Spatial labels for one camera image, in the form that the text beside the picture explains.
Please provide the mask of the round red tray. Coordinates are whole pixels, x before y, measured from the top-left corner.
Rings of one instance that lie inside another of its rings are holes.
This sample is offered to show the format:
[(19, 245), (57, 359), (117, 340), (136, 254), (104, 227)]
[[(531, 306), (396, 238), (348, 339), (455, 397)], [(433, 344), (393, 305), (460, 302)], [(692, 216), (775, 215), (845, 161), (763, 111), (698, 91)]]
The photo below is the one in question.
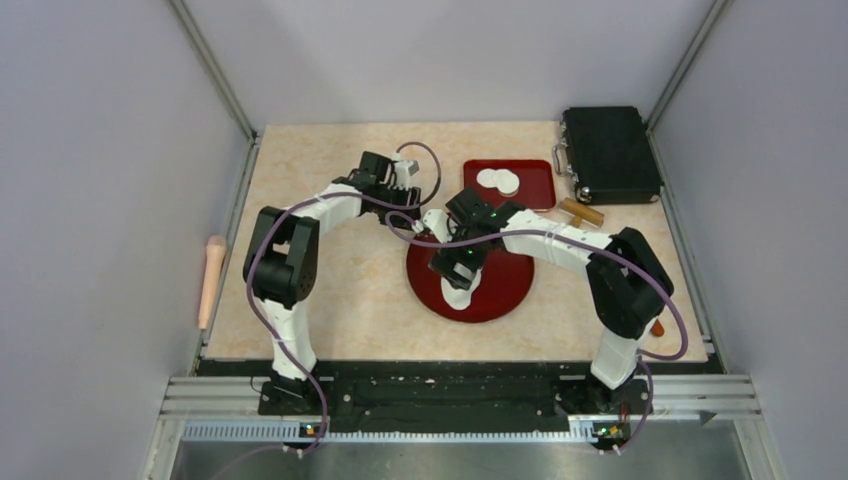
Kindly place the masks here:
[(435, 249), (410, 245), (405, 260), (407, 280), (423, 305), (455, 322), (478, 324), (501, 318), (523, 302), (533, 283), (535, 264), (531, 257), (491, 252), (480, 272), (481, 283), (471, 294), (470, 305), (456, 310), (444, 299), (443, 278), (429, 268), (434, 253)]

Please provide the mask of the wooden roller tool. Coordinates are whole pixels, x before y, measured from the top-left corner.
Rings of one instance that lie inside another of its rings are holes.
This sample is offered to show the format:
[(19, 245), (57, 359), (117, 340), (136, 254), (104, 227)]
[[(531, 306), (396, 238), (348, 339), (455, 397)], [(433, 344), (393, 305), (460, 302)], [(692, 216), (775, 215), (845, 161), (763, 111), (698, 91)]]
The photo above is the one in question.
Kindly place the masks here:
[(605, 215), (577, 200), (565, 198), (561, 202), (561, 209), (572, 216), (570, 225), (580, 226), (583, 222), (588, 222), (595, 227), (601, 227), (605, 220)]

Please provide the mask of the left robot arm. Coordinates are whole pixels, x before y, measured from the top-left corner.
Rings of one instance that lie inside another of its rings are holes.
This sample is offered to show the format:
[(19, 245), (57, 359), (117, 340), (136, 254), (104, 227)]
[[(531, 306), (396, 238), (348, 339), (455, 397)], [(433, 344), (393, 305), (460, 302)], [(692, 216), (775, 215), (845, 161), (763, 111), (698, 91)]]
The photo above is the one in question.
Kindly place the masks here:
[(270, 383), (295, 412), (314, 410), (321, 397), (306, 301), (317, 281), (322, 236), (365, 214), (381, 224), (390, 211), (418, 219), (424, 203), (412, 183), (418, 171), (417, 161), (398, 153), (365, 151), (356, 168), (315, 195), (259, 211), (243, 266), (246, 297), (271, 337)]

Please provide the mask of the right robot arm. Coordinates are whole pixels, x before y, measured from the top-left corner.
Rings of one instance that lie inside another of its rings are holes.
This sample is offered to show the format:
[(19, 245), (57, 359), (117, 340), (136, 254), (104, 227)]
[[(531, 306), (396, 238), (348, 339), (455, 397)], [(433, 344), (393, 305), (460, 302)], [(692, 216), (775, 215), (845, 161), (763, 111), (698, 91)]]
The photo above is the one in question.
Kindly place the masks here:
[(437, 241), (430, 269), (441, 278), (441, 296), (455, 310), (472, 304), (475, 290), (491, 272), (489, 253), (503, 251), (543, 260), (581, 275), (604, 327), (583, 386), (568, 408), (612, 412), (627, 397), (642, 346), (661, 313), (680, 316), (674, 286), (643, 234), (589, 232), (546, 219), (514, 202), (486, 203), (472, 188), (453, 197), (445, 210), (431, 209), (416, 231)]

